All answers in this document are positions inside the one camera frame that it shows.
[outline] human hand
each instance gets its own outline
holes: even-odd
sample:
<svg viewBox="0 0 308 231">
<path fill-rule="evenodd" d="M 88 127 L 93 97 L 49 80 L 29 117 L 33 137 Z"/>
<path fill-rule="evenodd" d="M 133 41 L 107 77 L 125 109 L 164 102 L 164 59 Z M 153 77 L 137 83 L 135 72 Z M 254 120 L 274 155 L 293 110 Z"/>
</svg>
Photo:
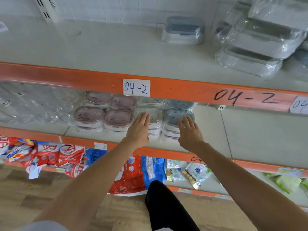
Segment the human hand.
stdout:
<svg viewBox="0 0 308 231">
<path fill-rule="evenodd" d="M 146 112 L 137 116 L 136 120 L 134 120 L 128 128 L 126 137 L 123 141 L 133 144 L 135 148 L 148 145 L 150 143 L 148 137 L 150 117 L 150 114 L 147 114 Z"/>
<path fill-rule="evenodd" d="M 204 142 L 202 133 L 190 116 L 183 116 L 183 122 L 184 124 L 180 119 L 177 120 L 181 134 L 179 143 L 187 151 L 194 152 L 200 143 Z"/>
</svg>

